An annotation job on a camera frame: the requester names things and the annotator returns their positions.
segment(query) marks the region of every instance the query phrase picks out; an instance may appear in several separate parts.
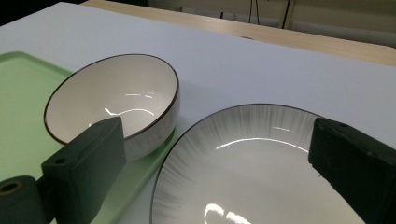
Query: bowl exterior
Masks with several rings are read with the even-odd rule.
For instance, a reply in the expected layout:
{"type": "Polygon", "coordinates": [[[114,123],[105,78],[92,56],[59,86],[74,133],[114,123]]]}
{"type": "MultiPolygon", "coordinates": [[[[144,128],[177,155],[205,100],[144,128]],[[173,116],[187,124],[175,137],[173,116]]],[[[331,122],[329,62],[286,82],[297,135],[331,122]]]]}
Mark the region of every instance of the bowl exterior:
{"type": "Polygon", "coordinates": [[[156,123],[142,133],[125,139],[125,157],[127,161],[136,161],[157,149],[176,128],[180,110],[180,95],[173,104],[163,113],[156,123]]]}

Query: table surface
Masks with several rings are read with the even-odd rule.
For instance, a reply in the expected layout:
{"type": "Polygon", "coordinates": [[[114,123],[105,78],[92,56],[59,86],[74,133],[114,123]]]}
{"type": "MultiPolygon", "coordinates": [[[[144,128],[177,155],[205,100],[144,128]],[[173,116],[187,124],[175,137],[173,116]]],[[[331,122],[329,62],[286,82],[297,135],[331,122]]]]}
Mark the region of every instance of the table surface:
{"type": "Polygon", "coordinates": [[[282,46],[308,49],[368,62],[396,65],[396,49],[387,46],[349,41],[323,35],[311,35],[158,8],[125,5],[104,0],[90,0],[82,3],[82,5],[156,21],[167,21],[227,35],[245,36],[262,42],[274,43],[282,46]]]}
{"type": "MultiPolygon", "coordinates": [[[[387,65],[395,63],[394,49],[333,38],[330,48],[327,37],[320,42],[322,37],[316,35],[256,27],[273,31],[261,38],[261,32],[239,30],[238,26],[253,28],[242,23],[228,26],[229,32],[219,32],[222,28],[214,26],[213,32],[177,21],[185,18],[185,23],[207,26],[208,18],[160,10],[167,19],[148,20],[147,12],[159,17],[160,11],[100,1],[84,5],[59,3],[1,26],[0,53],[26,51],[71,71],[124,53],[160,57],[172,64],[179,76],[178,135],[230,106],[278,104],[339,120],[396,147],[396,66],[387,65]],[[130,16],[111,10],[142,12],[130,16]],[[169,22],[172,15],[178,19],[169,22]],[[374,62],[371,53],[388,56],[383,60],[378,56],[374,62]]],[[[213,24],[216,22],[236,24],[214,19],[213,24]]],[[[119,223],[149,223],[157,173],[119,223]]]]}

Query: bowl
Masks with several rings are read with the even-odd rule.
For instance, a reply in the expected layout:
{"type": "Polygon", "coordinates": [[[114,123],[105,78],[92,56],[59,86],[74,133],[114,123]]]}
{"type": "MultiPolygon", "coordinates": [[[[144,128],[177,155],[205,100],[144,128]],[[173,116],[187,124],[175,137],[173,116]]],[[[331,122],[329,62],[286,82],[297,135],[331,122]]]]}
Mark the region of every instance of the bowl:
{"type": "Polygon", "coordinates": [[[128,161],[159,147],[176,127],[179,113],[176,71],[145,54],[109,57],[78,70],[51,95],[45,125],[59,142],[69,143],[103,119],[120,116],[128,161]]]}

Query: wooden table edge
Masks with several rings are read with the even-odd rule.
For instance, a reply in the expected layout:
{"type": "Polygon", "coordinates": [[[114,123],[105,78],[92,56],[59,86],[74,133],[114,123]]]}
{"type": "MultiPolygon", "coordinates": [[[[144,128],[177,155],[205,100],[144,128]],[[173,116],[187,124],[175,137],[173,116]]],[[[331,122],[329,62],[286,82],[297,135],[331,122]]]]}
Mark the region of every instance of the wooden table edge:
{"type": "Polygon", "coordinates": [[[89,0],[82,5],[226,35],[249,37],[266,43],[396,66],[396,49],[387,46],[104,0],[89,0]]]}

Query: plate rim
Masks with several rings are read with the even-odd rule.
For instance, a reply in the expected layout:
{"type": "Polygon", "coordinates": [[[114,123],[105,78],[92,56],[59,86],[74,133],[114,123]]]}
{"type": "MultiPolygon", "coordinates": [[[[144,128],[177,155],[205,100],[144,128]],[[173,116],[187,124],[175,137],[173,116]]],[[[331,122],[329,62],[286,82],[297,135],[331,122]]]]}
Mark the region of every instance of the plate rim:
{"type": "Polygon", "coordinates": [[[222,108],[222,109],[220,109],[220,110],[218,110],[218,111],[215,111],[215,112],[213,112],[213,113],[211,113],[211,114],[209,114],[209,115],[207,115],[207,116],[204,116],[202,119],[199,119],[198,121],[196,121],[195,123],[193,123],[193,124],[190,126],[190,128],[187,129],[187,130],[176,140],[176,142],[172,145],[172,147],[171,147],[171,148],[169,149],[169,151],[166,153],[165,157],[163,158],[163,161],[161,162],[161,164],[160,164],[160,166],[159,166],[159,168],[158,168],[158,173],[157,173],[156,176],[155,176],[154,186],[153,186],[153,189],[152,189],[152,192],[151,192],[150,208],[149,208],[149,223],[150,223],[150,224],[152,224],[152,219],[153,219],[154,195],[155,195],[155,191],[156,191],[156,189],[157,189],[158,180],[159,180],[159,177],[160,177],[160,175],[161,175],[163,166],[165,165],[165,163],[166,163],[166,161],[167,161],[169,155],[172,153],[173,149],[176,147],[177,143],[178,143],[182,138],[184,138],[184,136],[185,136],[187,133],[189,133],[189,132],[191,131],[191,129],[193,129],[194,127],[196,127],[198,124],[200,124],[200,123],[203,122],[204,120],[211,118],[212,116],[215,116],[215,115],[217,115],[217,114],[219,114],[219,113],[222,113],[222,112],[224,112],[224,111],[226,111],[226,110],[236,109],[237,107],[254,106],[254,105],[263,105],[263,106],[266,106],[266,105],[267,105],[267,106],[271,106],[271,105],[273,105],[273,106],[281,106],[281,107],[286,107],[286,108],[290,108],[290,109],[297,109],[297,110],[300,110],[300,111],[302,111],[302,112],[306,112],[306,113],[312,114],[313,116],[317,116],[318,118],[324,118],[323,116],[321,116],[321,115],[319,115],[319,114],[313,113],[313,112],[311,112],[311,111],[309,111],[309,110],[306,110],[306,109],[301,109],[301,108],[299,108],[299,107],[297,107],[297,106],[282,105],[282,104],[271,104],[271,103],[253,103],[253,104],[241,104],[241,105],[232,105],[232,106],[229,106],[229,107],[225,107],[225,108],[222,108]]]}

